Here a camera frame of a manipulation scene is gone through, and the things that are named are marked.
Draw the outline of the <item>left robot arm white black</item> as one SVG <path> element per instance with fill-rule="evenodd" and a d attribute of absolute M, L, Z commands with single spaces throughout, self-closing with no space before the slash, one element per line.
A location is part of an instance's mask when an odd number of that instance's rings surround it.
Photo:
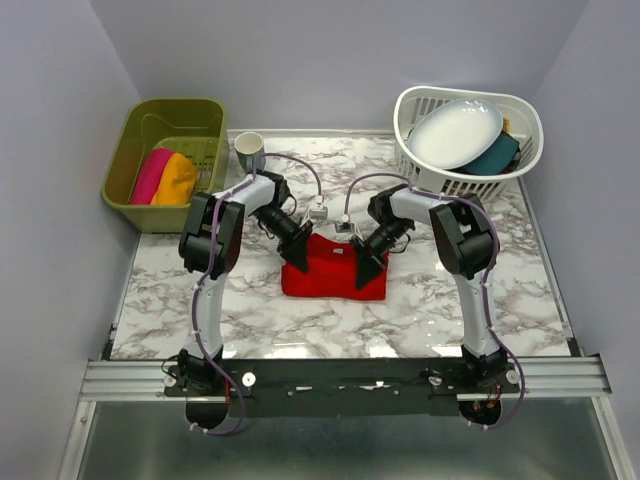
<path fill-rule="evenodd" d="M 199 192 L 191 205 L 179 242 L 186 270 L 196 276 L 191 305 L 191 333 L 177 355 L 179 375 L 201 395 L 214 393 L 222 380 L 221 304 L 226 280 L 239 259 L 245 220 L 251 216 L 278 239 L 286 264 L 309 272 L 308 241 L 312 222 L 299 224 L 282 206 L 291 196 L 285 178 L 258 171 L 216 195 Z"/>

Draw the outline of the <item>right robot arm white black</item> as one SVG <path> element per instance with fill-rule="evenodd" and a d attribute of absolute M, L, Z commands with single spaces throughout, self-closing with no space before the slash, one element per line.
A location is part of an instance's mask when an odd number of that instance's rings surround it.
<path fill-rule="evenodd" d="M 364 239 L 350 240 L 355 289 L 364 289 L 386 272 L 387 253 L 400 237 L 417 223 L 429 226 L 439 261 L 458 289 L 464 325 L 461 382 L 471 391 L 485 390 L 505 371 L 507 351 L 493 329 L 492 270 L 500 243 L 478 196 L 437 196 L 399 185 L 373 196 L 367 212 L 378 227 Z"/>

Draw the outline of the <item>red t shirt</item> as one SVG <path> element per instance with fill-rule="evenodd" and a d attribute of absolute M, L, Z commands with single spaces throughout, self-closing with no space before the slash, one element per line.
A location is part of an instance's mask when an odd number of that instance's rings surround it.
<path fill-rule="evenodd" d="M 290 263 L 281 268 L 281 287 L 285 295 L 355 301 L 382 301 L 386 298 L 386 273 L 381 273 L 361 289 L 356 287 L 356 250 L 349 243 L 335 242 L 313 233 L 307 246 L 307 273 Z"/>

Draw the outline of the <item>white plastic dish basket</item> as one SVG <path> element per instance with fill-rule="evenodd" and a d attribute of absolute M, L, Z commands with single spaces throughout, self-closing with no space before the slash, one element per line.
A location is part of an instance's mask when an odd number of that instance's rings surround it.
<path fill-rule="evenodd" d="M 520 161 L 509 173 L 470 175 L 428 166 L 408 148 L 409 134 L 420 120 L 458 99 L 484 100 L 497 107 L 504 131 L 519 142 Z M 494 92 L 414 86 L 398 96 L 393 112 L 395 160 L 399 173 L 430 192 L 445 195 L 475 193 L 484 202 L 500 195 L 507 184 L 531 171 L 538 163 L 544 133 L 537 111 L 524 99 Z"/>

